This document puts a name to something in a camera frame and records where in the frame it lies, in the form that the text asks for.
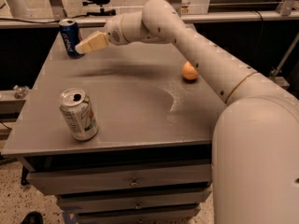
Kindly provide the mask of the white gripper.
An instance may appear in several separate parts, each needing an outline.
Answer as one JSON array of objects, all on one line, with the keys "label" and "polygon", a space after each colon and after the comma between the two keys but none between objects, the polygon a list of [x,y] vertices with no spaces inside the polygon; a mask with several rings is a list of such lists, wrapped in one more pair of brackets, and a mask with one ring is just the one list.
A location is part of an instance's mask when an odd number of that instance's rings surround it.
[{"label": "white gripper", "polygon": [[75,46],[76,52],[86,54],[99,49],[105,49],[109,42],[116,46],[127,45],[128,41],[122,31],[122,19],[123,15],[112,17],[104,26],[104,33],[96,31],[80,41]]}]

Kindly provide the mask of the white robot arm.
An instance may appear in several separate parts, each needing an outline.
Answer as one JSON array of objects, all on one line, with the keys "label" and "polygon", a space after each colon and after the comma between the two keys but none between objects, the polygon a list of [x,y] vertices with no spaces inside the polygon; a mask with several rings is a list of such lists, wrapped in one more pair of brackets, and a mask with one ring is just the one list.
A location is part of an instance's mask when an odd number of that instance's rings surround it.
[{"label": "white robot arm", "polygon": [[173,44],[226,104],[212,138],[215,224],[299,224],[296,97],[188,27],[164,0],[107,21],[76,46]]}]

